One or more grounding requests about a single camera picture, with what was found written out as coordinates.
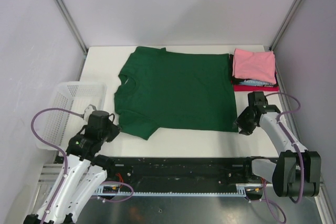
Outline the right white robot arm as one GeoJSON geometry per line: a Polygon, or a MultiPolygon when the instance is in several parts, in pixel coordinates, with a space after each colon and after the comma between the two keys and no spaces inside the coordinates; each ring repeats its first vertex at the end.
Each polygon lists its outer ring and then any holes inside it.
{"type": "Polygon", "coordinates": [[[235,125],[242,135],[252,135],[259,127],[270,138],[278,153],[274,163],[256,158],[242,169],[243,179],[254,183],[260,177],[271,182],[279,197],[299,202],[303,197],[315,197],[320,191],[321,156],[309,151],[281,121],[282,112],[269,104],[261,91],[248,94],[248,106],[239,115],[235,125]]]}

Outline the green t shirt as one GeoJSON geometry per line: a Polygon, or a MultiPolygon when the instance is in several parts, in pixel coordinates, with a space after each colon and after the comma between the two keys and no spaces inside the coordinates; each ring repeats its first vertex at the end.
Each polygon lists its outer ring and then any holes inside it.
{"type": "Polygon", "coordinates": [[[114,110],[123,133],[148,140],[160,128],[238,131],[229,54],[137,47],[119,73],[114,110]]]}

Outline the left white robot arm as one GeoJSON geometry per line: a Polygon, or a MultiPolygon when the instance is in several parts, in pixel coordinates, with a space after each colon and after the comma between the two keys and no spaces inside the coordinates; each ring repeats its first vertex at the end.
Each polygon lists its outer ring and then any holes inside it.
{"type": "Polygon", "coordinates": [[[36,214],[26,216],[24,223],[76,223],[99,185],[115,178],[116,169],[111,159],[99,154],[102,145],[113,141],[120,132],[113,122],[114,115],[93,110],[77,116],[87,124],[70,139],[66,150],[38,135],[35,130],[37,116],[31,121],[35,137],[62,153],[64,161],[47,199],[36,214]]]}

